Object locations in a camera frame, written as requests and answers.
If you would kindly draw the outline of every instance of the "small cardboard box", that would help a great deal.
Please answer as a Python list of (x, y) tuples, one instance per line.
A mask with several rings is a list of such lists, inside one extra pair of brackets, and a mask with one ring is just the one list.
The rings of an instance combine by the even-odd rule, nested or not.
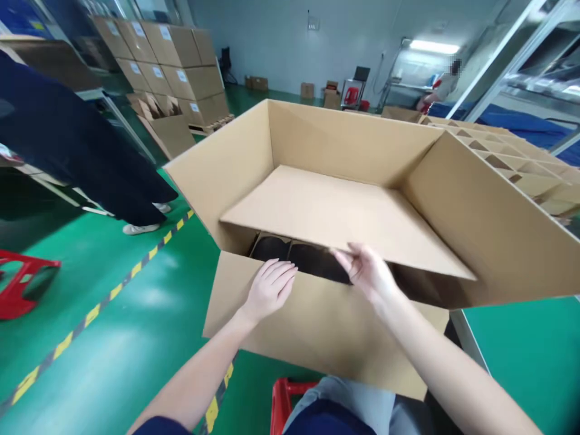
[(268, 79), (265, 77), (252, 76), (252, 89), (255, 91), (268, 92)]
[(324, 90), (324, 104), (323, 107), (326, 109), (337, 109), (340, 110), (341, 102), (340, 93), (334, 89)]
[(309, 100), (314, 98), (314, 83), (302, 83), (300, 85), (300, 98)]
[(147, 40), (143, 26), (139, 21), (115, 20), (123, 39), (127, 43), (135, 60), (147, 63), (157, 63), (157, 58)]
[(173, 91), (163, 74), (161, 66), (157, 63), (137, 62), (141, 73), (145, 77), (151, 92), (154, 94), (169, 95), (173, 97)]
[(213, 49), (213, 42), (211, 41), (210, 31), (202, 29), (193, 29), (193, 39), (198, 48), (199, 58), (202, 65), (215, 65), (216, 52)]
[[(246, 298), (263, 264), (246, 254), (262, 230), (340, 249), (369, 242), (441, 332), (448, 309), (578, 293), (580, 242), (439, 128), (265, 100), (166, 170), (221, 249), (205, 337)], [(303, 272), (242, 348), (420, 400), (427, 390), (359, 292)]]
[(177, 98), (198, 101), (224, 91), (216, 66), (182, 69), (161, 65), (161, 68)]
[(145, 21), (141, 25), (159, 64), (180, 68), (201, 66), (192, 29)]
[(150, 94), (127, 97), (139, 120), (169, 160), (195, 145), (185, 117), (174, 98), (153, 98)]
[(381, 116), (386, 119), (394, 119), (415, 124), (423, 117), (421, 112), (391, 106), (385, 106), (382, 109)]
[(117, 59), (117, 63), (134, 90), (151, 92), (151, 87), (147, 83), (147, 80), (136, 61)]
[(109, 47), (109, 50), (116, 58), (133, 59), (133, 54), (129, 46), (123, 39), (121, 31), (117, 26), (114, 18), (93, 16), (91, 17), (97, 31), (103, 38), (103, 41)]
[(207, 127), (230, 114), (223, 92), (198, 101), (179, 98), (179, 107), (188, 124), (199, 127)]

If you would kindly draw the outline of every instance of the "fluorescent light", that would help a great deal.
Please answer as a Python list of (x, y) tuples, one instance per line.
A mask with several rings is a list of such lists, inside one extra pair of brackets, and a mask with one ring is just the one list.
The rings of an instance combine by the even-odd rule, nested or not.
[(419, 41), (419, 40), (411, 41), (410, 47), (414, 50), (434, 51), (436, 53), (443, 54), (455, 54), (456, 52), (459, 51), (458, 45), (442, 44), (438, 42)]

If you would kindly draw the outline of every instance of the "wooden pallet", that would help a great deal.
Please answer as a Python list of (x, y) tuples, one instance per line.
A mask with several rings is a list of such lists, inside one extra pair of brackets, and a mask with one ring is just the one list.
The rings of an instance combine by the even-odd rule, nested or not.
[(218, 131), (221, 127), (224, 127), (226, 124), (232, 122), (234, 118), (235, 118), (234, 115), (229, 114), (225, 118), (220, 119), (219, 121), (214, 122), (213, 124), (210, 124), (208, 126), (197, 126), (189, 124), (189, 131), (196, 135), (209, 136), (210, 134)]

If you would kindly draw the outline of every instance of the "yellow and black floor stripe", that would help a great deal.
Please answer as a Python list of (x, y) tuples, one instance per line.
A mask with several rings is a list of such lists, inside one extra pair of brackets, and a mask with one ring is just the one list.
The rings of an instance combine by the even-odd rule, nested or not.
[(149, 251), (143, 259), (138, 262), (132, 269), (131, 272), (123, 279), (118, 286), (109, 292), (109, 294), (99, 302), (95, 308), (89, 311), (89, 313), (84, 317), (84, 319), (72, 330), (66, 338), (61, 341), (58, 346), (56, 346), (49, 354), (44, 358), (44, 360), (38, 365), (32, 372), (30, 372), (23, 380), (18, 384), (18, 386), (12, 391), (12, 394), (0, 403), (0, 419), (8, 412), (8, 410), (14, 406), (18, 400), (34, 385), (38, 378), (46, 372), (46, 370), (53, 364), (53, 362), (62, 355), (62, 353), (70, 346), (72, 341), (76, 339), (81, 332), (83, 332), (87, 326), (91, 324), (93, 320), (105, 309), (105, 307), (123, 290), (123, 288), (131, 282), (133, 278), (149, 263), (153, 257), (162, 249), (165, 245), (169, 243), (171, 238), (183, 227), (183, 225), (191, 219), (193, 216), (193, 211), (188, 211), (187, 214), (177, 222), (177, 224), (169, 231), (161, 241)]
[(236, 360), (236, 356), (234, 356), (228, 371), (226, 372), (222, 382), (220, 382), (216, 395), (213, 396), (213, 399), (211, 400), (210, 407), (207, 408), (207, 411), (205, 412), (205, 420), (201, 425), (199, 435), (208, 435), (213, 432), (213, 427), (216, 423), (216, 419), (218, 418), (219, 409), (222, 406), (222, 402), (224, 401), (225, 391), (228, 389), (230, 378), (234, 373), (234, 361)]

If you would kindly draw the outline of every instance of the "person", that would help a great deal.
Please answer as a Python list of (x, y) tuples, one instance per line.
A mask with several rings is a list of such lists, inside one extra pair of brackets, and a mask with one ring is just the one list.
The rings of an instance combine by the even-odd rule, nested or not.
[(0, 143), (128, 222), (128, 235), (157, 230), (178, 197), (95, 108), (3, 50)]
[[(349, 246), (349, 252), (333, 251), (333, 254), (349, 274), (353, 291), (362, 292), (369, 301), (385, 332), (388, 329), (396, 338), (459, 429), (467, 435), (540, 434), (502, 387), (421, 315), (397, 287), (388, 266), (376, 252), (360, 243)], [(241, 342), (290, 296), (296, 272), (289, 262), (277, 259), (265, 262), (246, 302), (163, 387), (128, 434), (191, 433), (210, 405)], [(404, 415), (393, 422), (397, 412), (392, 409), (392, 393), (383, 391), (380, 396), (372, 389), (365, 393), (365, 388), (370, 387), (334, 377), (323, 378), (300, 399), (286, 423), (285, 434), (419, 433)], [(390, 419), (386, 423), (381, 421), (384, 416)]]
[(451, 64), (449, 73), (445, 73), (438, 80), (439, 85), (432, 94), (424, 95), (417, 103), (416, 109), (419, 112), (427, 113), (429, 107), (436, 102), (445, 101), (450, 93), (455, 91), (459, 81), (459, 69), (461, 68), (461, 59), (456, 59)]

